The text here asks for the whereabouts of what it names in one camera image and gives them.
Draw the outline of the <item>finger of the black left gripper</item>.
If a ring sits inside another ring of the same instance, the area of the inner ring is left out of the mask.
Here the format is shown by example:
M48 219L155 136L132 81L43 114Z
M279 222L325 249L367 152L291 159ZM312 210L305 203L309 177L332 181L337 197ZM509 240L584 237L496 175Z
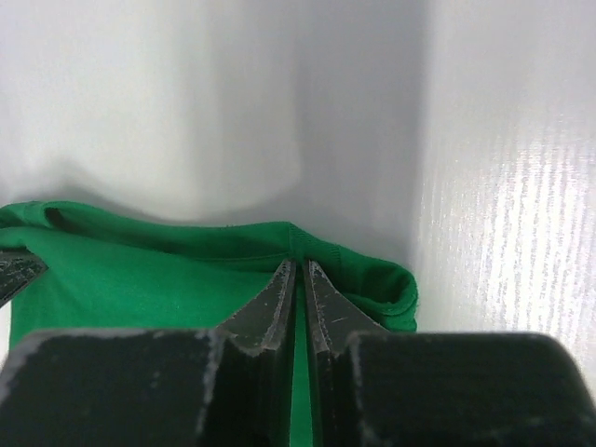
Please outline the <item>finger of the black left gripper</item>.
M29 251L1 251L0 306L7 305L46 271L43 260Z

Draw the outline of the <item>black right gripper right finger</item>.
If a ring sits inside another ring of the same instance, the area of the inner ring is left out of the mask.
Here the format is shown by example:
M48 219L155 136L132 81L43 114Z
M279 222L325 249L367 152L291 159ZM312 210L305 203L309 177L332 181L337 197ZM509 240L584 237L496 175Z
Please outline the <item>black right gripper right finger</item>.
M595 406L537 333L391 332L304 271L317 446L591 446Z

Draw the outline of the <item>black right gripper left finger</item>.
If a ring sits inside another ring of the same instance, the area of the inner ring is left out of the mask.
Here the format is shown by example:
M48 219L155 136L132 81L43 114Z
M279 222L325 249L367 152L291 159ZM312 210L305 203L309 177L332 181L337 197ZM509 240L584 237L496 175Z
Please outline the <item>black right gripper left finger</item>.
M1 373L5 446L286 446L296 264L210 329L35 332Z

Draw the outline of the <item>green t shirt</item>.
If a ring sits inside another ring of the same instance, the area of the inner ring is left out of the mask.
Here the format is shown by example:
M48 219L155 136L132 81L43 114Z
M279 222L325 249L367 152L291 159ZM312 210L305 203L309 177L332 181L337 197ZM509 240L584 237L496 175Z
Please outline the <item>green t shirt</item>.
M146 223L74 202L1 210L1 251L29 251L47 271L12 306L10 352L27 336L70 329L210 329L296 264L290 442L313 442L304 271L333 286L391 332L414 333L412 274L311 236L292 223L183 227Z

